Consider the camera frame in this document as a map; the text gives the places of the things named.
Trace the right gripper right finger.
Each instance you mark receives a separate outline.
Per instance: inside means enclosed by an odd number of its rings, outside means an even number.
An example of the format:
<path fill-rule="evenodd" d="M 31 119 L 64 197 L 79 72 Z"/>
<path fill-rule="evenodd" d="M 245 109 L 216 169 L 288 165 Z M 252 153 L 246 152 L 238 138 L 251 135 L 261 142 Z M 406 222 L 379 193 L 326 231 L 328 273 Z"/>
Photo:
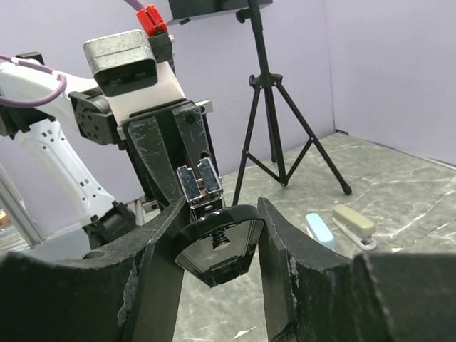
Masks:
<path fill-rule="evenodd" d="M 453 341 L 455 255 L 342 256 L 266 198 L 259 242 L 270 341 Z"/>

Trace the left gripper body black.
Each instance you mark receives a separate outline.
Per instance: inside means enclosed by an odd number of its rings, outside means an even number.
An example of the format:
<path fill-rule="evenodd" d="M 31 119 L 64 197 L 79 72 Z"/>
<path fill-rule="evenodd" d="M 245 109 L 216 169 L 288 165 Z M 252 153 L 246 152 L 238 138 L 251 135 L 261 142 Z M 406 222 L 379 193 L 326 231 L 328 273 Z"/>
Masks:
<path fill-rule="evenodd" d="M 174 131 L 177 115 L 182 117 L 182 121 L 189 123 L 189 115 L 206 115 L 214 110 L 210 100 L 194 102 L 181 99 L 136 110 L 117 120 L 107 98 L 99 90 L 73 91 L 69 98 L 81 136 L 99 145 L 117 145 L 121 150 L 126 148 L 121 136 L 123 130 L 134 120 L 156 118 L 160 127 Z"/>

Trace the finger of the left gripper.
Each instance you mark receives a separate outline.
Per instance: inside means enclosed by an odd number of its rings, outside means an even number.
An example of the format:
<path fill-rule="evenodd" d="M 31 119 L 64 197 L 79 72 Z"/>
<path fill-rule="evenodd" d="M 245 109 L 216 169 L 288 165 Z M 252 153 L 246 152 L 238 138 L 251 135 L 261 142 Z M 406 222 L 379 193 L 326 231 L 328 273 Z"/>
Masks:
<path fill-rule="evenodd" d="M 209 157 L 219 174 L 207 122 L 207 114 L 212 111 L 212 103 L 180 103 L 172 114 L 185 147 L 187 164 L 196 168 L 200 159 Z"/>
<path fill-rule="evenodd" d="M 175 174 L 182 160 L 177 125 L 171 131 L 156 118 L 134 120 L 127 125 L 127 151 L 146 197 L 161 211 L 182 197 Z"/>

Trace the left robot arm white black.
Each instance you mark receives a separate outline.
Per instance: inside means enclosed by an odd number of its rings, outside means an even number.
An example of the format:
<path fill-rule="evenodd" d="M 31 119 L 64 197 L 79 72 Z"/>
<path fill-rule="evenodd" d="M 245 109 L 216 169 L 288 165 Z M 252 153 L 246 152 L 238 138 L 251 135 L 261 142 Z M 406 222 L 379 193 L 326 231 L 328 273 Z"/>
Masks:
<path fill-rule="evenodd" d="M 167 62 L 153 56 L 119 58 L 92 79 L 55 71 L 38 61 L 1 57 L 1 119 L 6 134 L 36 154 L 70 195 L 92 247 L 136 228 L 135 215 L 104 190 L 71 147 L 61 121 L 99 145 L 126 149 L 154 193 L 171 182 L 196 203 L 222 189 L 208 149 L 192 155 L 205 133 L 202 111 L 189 103 Z"/>

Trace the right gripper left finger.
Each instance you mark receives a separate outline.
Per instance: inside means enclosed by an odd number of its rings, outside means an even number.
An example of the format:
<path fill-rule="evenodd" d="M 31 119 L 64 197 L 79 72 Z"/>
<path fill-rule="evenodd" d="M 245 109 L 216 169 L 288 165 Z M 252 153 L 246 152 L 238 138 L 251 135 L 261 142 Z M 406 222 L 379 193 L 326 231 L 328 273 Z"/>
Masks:
<path fill-rule="evenodd" d="M 183 270 L 172 239 L 187 222 L 179 200 L 84 259 L 1 253 L 3 341 L 171 341 Z"/>

